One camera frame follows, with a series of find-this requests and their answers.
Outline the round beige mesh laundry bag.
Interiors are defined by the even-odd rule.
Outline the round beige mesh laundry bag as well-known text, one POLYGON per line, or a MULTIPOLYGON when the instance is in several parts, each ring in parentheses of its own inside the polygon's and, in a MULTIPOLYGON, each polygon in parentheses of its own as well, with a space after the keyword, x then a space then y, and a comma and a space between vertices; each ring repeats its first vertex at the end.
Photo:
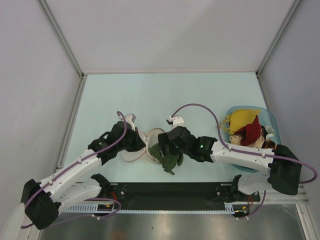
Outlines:
POLYGON ((165 131, 162 128, 158 127, 152 128, 148 133, 144 133, 143 131, 138 130, 138 134, 142 141, 145 143, 146 147, 137 152, 128 152, 126 150, 123 150, 120 152, 122 159, 127 163, 142 160, 146 163, 161 165, 161 162, 150 154, 149 149, 159 142, 158 135, 163 133, 165 133, 165 131))

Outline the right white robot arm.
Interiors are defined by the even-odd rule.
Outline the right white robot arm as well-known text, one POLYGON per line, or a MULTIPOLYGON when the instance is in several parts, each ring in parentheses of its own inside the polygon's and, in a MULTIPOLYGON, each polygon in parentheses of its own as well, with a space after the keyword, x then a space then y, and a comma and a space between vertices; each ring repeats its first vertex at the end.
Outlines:
POLYGON ((234 177, 230 194, 237 201, 269 189, 289 196, 298 193, 302 166, 297 159, 285 158, 286 154, 293 155, 286 146, 246 150, 244 146, 224 143, 214 137, 196 137, 183 126, 159 134, 158 144, 162 157, 187 155, 200 163, 226 163, 255 170, 255 173, 234 177))

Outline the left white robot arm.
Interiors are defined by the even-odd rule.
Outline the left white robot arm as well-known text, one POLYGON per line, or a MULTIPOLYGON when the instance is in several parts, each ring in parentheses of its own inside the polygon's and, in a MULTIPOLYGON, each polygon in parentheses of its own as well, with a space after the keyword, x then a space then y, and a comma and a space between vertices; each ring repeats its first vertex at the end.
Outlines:
POLYGON ((146 147, 128 114, 113 125, 111 131, 93 140, 81 156, 60 171, 37 182, 30 179, 23 186, 21 202, 25 215, 37 229, 50 226, 66 208, 87 199, 105 200, 110 196, 109 182, 100 174, 88 182, 76 181, 114 159, 119 152, 138 152, 146 147))

